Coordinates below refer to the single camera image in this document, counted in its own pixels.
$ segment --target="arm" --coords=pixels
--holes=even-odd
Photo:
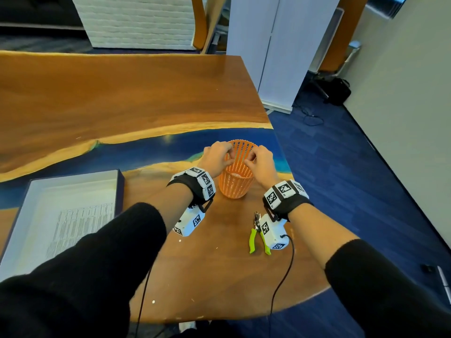
[[[226,142],[206,147],[199,166],[216,177],[233,163],[224,161],[231,149]],[[125,337],[128,303],[192,199],[187,186],[172,184],[152,205],[133,205],[30,274],[0,283],[0,334]]]
[[[272,153],[254,149],[245,164],[265,190],[279,183]],[[347,311],[367,334],[445,336],[451,314],[351,231],[310,204],[288,217]]]

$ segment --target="black sweater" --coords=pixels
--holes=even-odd
[[[166,239],[138,203],[27,275],[0,283],[1,337],[126,337],[129,301]],[[341,247],[326,276],[368,336],[449,337],[451,314],[362,240]]]

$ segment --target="person's left hand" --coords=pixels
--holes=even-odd
[[[230,159],[225,161],[224,157],[229,153]],[[229,142],[216,141],[211,147],[203,149],[203,157],[199,161],[198,167],[210,173],[212,178],[221,174],[222,170],[230,166],[235,161],[235,150]]]

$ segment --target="lime green handle grip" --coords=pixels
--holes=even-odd
[[[257,231],[252,228],[251,230],[251,237],[249,238],[249,254],[252,254],[255,251],[255,235],[257,234]]]
[[[260,236],[262,237],[263,244],[265,245],[265,253],[266,253],[266,255],[271,255],[271,249],[269,249],[269,247],[266,245],[265,235],[263,234],[262,231],[260,231]]]

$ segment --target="perforated basket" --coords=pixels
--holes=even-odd
[[[232,140],[229,142],[235,149],[235,162],[223,170],[219,176],[219,189],[226,197],[237,199],[247,193],[254,180],[251,170],[243,161],[256,145],[246,140]],[[230,156],[227,154],[225,160],[229,159]]]

